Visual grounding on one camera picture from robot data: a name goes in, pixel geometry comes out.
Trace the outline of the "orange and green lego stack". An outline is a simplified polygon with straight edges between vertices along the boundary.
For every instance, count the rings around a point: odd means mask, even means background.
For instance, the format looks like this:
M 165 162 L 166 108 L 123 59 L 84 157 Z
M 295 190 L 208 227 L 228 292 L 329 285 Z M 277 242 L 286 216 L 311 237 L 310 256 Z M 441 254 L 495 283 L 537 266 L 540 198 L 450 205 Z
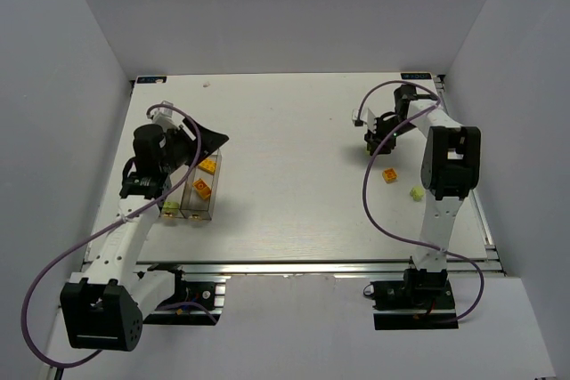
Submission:
M 210 158 L 204 159 L 198 164 L 198 169 L 205 173 L 215 175 L 217 169 L 217 162 Z

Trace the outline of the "large orange lego brick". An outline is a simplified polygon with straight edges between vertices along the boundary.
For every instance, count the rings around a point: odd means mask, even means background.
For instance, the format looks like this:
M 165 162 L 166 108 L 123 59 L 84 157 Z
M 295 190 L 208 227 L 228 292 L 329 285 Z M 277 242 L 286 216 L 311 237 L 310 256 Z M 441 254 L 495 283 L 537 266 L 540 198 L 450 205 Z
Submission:
M 198 195 L 203 200 L 208 200 L 211 197 L 212 190 L 204 180 L 202 179 L 196 180 L 195 182 L 192 183 L 192 187 L 196 190 Z

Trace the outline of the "green and lime lego stack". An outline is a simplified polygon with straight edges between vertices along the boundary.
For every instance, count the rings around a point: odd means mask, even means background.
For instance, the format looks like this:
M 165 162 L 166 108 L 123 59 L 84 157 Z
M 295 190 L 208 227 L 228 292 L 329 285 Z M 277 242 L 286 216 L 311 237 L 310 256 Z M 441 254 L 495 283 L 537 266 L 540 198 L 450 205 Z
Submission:
M 176 211 L 179 209 L 179 206 L 180 205 L 178 202 L 168 201 L 164 203 L 162 211 L 165 213 L 171 213 L 171 212 L 176 213 Z

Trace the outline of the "pale yellow small lego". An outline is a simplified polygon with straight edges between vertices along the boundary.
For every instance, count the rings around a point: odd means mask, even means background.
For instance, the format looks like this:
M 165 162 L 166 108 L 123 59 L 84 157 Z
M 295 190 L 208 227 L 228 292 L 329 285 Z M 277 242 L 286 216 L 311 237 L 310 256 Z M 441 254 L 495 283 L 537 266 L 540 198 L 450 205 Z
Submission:
M 410 197 L 416 202 L 421 201 L 424 197 L 424 194 L 424 189 L 420 186 L 414 186 L 410 190 Z

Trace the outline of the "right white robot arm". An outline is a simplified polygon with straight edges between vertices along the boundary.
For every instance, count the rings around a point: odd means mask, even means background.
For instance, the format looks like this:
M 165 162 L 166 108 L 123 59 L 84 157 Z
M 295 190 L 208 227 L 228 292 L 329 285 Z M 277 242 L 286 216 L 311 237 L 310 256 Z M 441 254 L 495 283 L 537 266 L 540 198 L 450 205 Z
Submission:
M 397 80 L 394 110 L 383 117 L 374 117 L 361 101 L 353 113 L 356 126 L 366 126 L 366 142 L 371 158 L 388 153 L 396 139 L 417 129 L 426 139 L 420 168 L 425 190 L 425 210 L 417 239 L 400 237 L 377 223 L 368 206 L 367 188 L 372 162 L 366 168 L 362 185 L 364 212 L 372 225 L 385 236 L 414 245 L 417 250 L 412 262 L 417 271 L 439 274 L 447 268 L 455 218 L 464 199 L 477 186 L 480 173 L 481 132 L 475 126 L 455 121 L 444 111 L 440 97 L 423 85 Z

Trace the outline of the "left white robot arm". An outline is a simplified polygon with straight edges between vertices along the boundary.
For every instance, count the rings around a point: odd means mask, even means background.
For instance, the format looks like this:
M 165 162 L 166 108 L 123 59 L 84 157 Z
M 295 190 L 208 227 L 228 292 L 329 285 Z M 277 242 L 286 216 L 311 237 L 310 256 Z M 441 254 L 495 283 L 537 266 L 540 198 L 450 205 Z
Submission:
M 193 139 L 190 128 L 199 131 Z M 134 155 L 123 168 L 117 218 L 89 267 L 70 279 L 60 294 L 69 344 L 75 349 L 130 352 L 138 344 L 146 318 L 161 304 L 180 303 L 188 293 L 174 264 L 139 271 L 136 264 L 158 220 L 171 176 L 181 166 L 192 170 L 229 140 L 223 133 L 192 125 L 176 126 L 154 118 L 134 130 Z

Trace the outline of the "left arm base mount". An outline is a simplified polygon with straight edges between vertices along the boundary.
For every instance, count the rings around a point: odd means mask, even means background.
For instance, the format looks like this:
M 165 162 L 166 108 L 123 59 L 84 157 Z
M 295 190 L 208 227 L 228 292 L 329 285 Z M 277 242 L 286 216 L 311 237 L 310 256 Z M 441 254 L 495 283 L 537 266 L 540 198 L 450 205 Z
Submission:
M 145 325 L 214 326 L 219 321 L 214 280 L 195 279 L 181 265 L 172 263 L 152 264 L 147 272 L 167 272 L 174 290 L 146 317 Z

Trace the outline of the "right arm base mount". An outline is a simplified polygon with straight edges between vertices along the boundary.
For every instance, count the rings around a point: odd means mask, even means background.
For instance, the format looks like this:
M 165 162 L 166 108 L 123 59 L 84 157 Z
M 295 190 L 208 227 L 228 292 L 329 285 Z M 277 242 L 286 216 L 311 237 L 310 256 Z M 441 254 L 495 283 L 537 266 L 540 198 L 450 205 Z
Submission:
M 457 329 L 457 313 L 446 270 L 409 268 L 400 280 L 377 280 L 362 294 L 373 301 L 378 331 Z

